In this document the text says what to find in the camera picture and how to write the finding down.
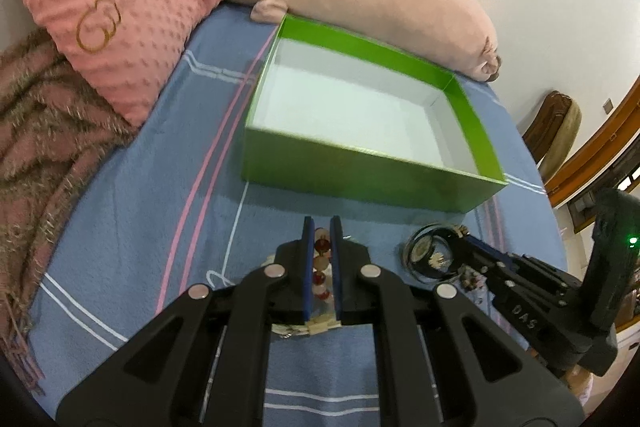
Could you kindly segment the right hand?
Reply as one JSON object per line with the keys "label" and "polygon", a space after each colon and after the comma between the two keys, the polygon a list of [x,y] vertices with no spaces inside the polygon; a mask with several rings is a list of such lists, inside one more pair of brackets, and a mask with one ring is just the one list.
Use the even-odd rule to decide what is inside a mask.
{"label": "right hand", "polygon": [[592,392],[594,383],[593,373],[589,372],[588,369],[575,365],[572,369],[564,373],[561,377],[561,381],[566,384],[568,390],[584,407]]}

